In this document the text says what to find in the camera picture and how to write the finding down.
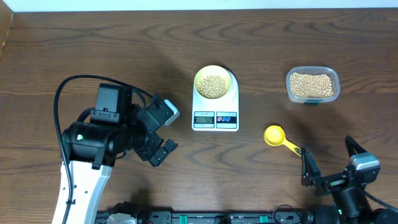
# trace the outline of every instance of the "scale control panel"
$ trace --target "scale control panel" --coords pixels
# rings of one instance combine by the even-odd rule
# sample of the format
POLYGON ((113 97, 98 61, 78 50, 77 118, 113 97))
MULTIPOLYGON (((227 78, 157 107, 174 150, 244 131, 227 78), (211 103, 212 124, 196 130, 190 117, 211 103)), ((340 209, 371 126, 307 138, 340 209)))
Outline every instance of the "scale control panel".
POLYGON ((196 111, 193 117, 194 128, 236 129, 237 112, 196 111))

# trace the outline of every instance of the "container of beans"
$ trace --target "container of beans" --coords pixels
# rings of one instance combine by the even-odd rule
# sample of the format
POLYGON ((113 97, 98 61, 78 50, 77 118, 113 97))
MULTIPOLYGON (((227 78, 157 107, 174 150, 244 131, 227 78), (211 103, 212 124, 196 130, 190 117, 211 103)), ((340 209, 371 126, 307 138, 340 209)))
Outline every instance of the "container of beans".
POLYGON ((296 67, 286 76, 289 99, 294 103, 326 103, 340 94, 337 73, 328 67, 296 67))
POLYGON ((205 103, 217 103, 232 96, 231 75, 217 65, 202 68, 195 76, 194 87, 197 96, 205 103))

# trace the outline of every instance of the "clear plastic container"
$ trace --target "clear plastic container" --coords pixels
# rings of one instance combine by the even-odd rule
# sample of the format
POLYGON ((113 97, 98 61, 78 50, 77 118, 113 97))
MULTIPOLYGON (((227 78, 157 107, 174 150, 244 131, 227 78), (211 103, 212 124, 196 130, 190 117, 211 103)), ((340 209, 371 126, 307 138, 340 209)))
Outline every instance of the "clear plastic container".
POLYGON ((331 102, 337 98, 340 94, 340 84, 338 81, 337 73, 328 67, 317 67, 317 66, 303 66, 303 67, 295 67, 291 69, 291 71, 286 76, 286 88, 287 94, 291 102, 294 103, 326 103, 331 102), (327 75, 330 77, 331 80, 331 89, 334 92, 334 95, 328 98, 306 98, 306 97, 299 97, 293 94, 292 87, 290 85, 290 76, 293 73, 299 74, 307 74, 307 75, 327 75))

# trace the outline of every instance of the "white background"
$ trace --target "white background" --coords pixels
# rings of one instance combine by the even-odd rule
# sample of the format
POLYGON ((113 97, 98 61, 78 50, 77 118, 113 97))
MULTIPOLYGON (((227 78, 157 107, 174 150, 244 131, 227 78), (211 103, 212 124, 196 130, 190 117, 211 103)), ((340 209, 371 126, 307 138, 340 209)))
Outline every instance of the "white background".
POLYGON ((398 0, 4 0, 14 12, 398 7, 398 0))

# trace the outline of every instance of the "digital kitchen scale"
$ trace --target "digital kitchen scale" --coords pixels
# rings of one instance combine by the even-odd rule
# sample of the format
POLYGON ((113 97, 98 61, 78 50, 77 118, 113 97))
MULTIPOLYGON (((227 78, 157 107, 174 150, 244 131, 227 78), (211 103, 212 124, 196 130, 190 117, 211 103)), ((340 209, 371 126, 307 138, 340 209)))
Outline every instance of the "digital kitchen scale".
POLYGON ((195 131, 237 131, 239 129, 239 87, 234 75, 216 65, 201 69, 193 84, 192 129, 195 131), (197 86, 210 76, 221 76, 229 86, 226 94, 217 99, 202 96, 197 86))

